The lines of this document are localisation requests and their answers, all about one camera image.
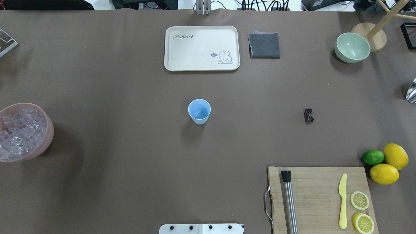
wooden cutting board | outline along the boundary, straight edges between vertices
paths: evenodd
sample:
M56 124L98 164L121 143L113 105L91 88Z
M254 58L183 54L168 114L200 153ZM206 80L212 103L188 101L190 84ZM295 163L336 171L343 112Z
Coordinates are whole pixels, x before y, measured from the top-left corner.
M270 196L272 198L273 233L288 233L280 171L292 174L293 200L299 234L359 234L352 225L356 213L366 213L374 221L373 234L378 234L370 190L363 167L269 167ZM339 227L341 197L338 193L342 174L347 174L347 228ZM357 210L350 202L355 191L370 199L367 210Z

green lime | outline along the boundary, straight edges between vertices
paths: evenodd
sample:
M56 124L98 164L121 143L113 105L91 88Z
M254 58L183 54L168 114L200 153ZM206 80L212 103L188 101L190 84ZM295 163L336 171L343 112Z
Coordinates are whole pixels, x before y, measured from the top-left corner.
M384 160L384 154L380 150L371 149L363 153L362 160L367 165L377 165Z

metal muddler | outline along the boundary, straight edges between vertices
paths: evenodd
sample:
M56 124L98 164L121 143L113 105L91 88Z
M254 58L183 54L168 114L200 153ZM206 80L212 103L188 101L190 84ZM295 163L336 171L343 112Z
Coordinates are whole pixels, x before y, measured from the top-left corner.
M280 171L286 192L286 213L289 222L289 234L297 234L295 204L293 203L292 182L290 171Z

pink bowl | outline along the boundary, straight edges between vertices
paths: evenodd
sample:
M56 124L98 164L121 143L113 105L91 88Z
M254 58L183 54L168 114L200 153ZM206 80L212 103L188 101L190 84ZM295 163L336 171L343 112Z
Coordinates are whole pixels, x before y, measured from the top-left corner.
M43 137L43 140L39 143L39 146L36 149L34 149L31 153L29 153L25 157L23 157L21 159L17 159L17 160L0 160L0 162L17 162L17 161L25 161L25 160L32 159L34 157L39 156L41 153L43 153L49 147L49 145L51 144L52 138L53 138L53 133L54 133L54 128L53 128L52 121L49 118L49 116L42 110L42 108L40 108L39 106L37 106L35 104L17 103L17 104L11 105L11 106L3 109L2 111L0 111L0 131L3 131L6 128L6 126L3 122L3 117L4 116L16 114L21 109L31 108L31 107L40 111L40 112L42 112L46 116L46 133L45 133L45 136Z

lemon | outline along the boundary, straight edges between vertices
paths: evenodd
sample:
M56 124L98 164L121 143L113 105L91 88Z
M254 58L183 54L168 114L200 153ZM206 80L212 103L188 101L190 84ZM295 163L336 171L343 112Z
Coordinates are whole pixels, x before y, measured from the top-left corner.
M399 179L399 172L395 167L381 163L370 169L370 176L379 184L392 184Z
M370 234L374 231L373 219L364 213L355 214L352 217L352 224L361 234Z
M365 210L370 205L367 195L360 191L355 191L351 194L351 204L356 209Z
M409 163L409 157L407 156L406 151L398 144L388 143L384 147L383 153L385 163L398 170L401 170Z

